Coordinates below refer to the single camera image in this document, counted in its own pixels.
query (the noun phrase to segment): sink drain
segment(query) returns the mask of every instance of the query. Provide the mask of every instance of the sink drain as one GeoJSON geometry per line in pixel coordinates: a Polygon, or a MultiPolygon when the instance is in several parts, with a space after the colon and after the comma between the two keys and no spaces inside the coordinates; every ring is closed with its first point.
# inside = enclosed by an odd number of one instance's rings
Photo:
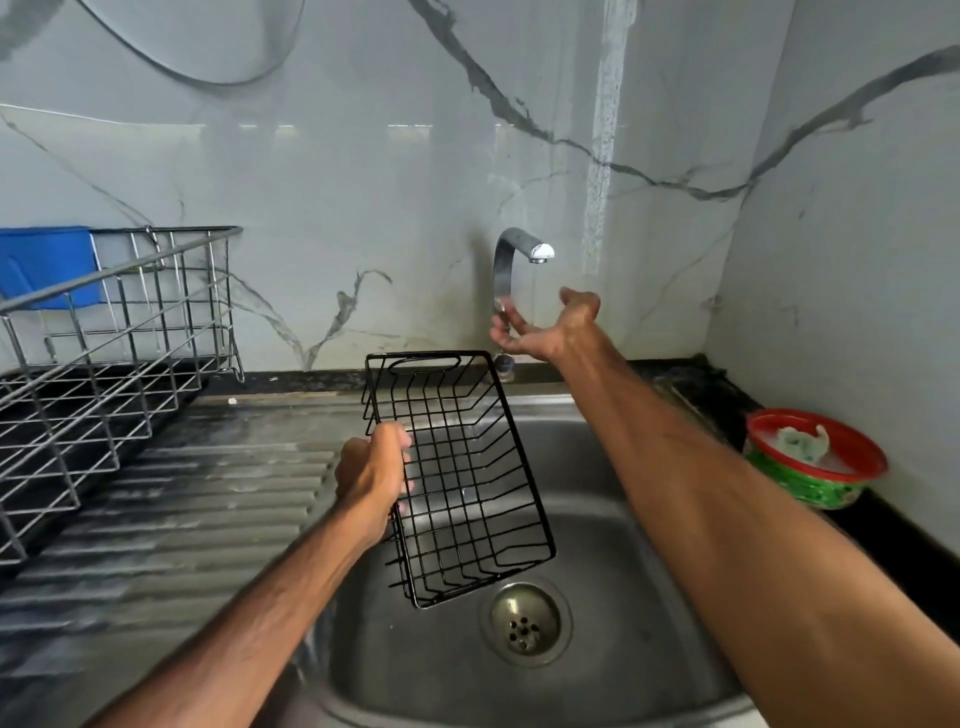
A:
{"type": "Polygon", "coordinates": [[[508,584],[484,601],[481,628],[508,662],[546,665],[561,655],[573,630],[570,608],[552,585],[508,584]]]}
{"type": "Polygon", "coordinates": [[[533,584],[512,584],[496,596],[490,619],[504,646],[518,655],[542,655],[560,637],[560,611],[533,584]]]}

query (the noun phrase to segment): wet sink surface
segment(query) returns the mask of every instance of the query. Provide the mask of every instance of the wet sink surface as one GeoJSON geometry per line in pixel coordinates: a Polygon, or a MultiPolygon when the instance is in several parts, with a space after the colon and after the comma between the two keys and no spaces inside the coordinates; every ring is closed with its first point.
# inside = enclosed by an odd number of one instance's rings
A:
{"type": "Polygon", "coordinates": [[[512,408],[556,558],[417,610],[388,589],[392,547],[373,549],[312,638],[324,655],[315,694],[326,710],[359,725],[626,726],[711,722],[749,708],[569,398],[516,398],[512,408]],[[533,619],[559,622],[546,626],[559,631],[550,649],[532,647],[542,654],[506,645],[524,624],[505,625],[496,597],[517,583],[553,605],[527,606],[533,619]]]}

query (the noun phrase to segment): faucet spout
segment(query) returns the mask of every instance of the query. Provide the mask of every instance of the faucet spout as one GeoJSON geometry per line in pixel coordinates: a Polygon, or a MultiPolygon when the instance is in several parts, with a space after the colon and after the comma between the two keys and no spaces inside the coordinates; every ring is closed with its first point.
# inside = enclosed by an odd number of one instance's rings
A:
{"type": "MultiPolygon", "coordinates": [[[[524,255],[531,263],[545,263],[553,258],[553,248],[520,228],[507,228],[500,233],[493,251],[493,310],[503,313],[503,299],[511,295],[514,253],[524,255]]],[[[511,381],[514,376],[514,358],[505,352],[493,360],[500,380],[511,381]]]]}

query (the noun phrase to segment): wall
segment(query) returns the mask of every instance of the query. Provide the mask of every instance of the wall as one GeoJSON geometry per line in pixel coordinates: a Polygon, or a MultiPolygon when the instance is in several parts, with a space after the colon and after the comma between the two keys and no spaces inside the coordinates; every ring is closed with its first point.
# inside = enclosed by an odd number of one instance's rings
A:
{"type": "Polygon", "coordinates": [[[0,0],[0,224],[244,226],[250,370],[486,346],[510,226],[557,250],[517,265],[535,322],[589,287],[626,354],[692,354],[792,5],[308,0],[287,62],[218,87],[0,0]]]}
{"type": "Polygon", "coordinates": [[[798,0],[707,353],[875,438],[881,495],[960,553],[957,28],[950,0],[798,0]]]}

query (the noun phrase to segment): wire rack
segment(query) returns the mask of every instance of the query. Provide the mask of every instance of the wire rack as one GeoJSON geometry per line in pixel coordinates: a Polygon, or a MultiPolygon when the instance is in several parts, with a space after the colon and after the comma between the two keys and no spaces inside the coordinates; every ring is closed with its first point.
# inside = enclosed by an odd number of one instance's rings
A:
{"type": "Polygon", "coordinates": [[[42,526],[208,375],[243,378],[229,276],[240,231],[93,231],[95,272],[0,303],[0,566],[26,560],[42,526]],[[90,286],[100,302],[75,305],[90,286]]]}
{"type": "Polygon", "coordinates": [[[406,596],[420,608],[556,555],[530,465],[487,352],[367,357],[367,432],[396,420],[411,434],[392,536],[406,596]]]}

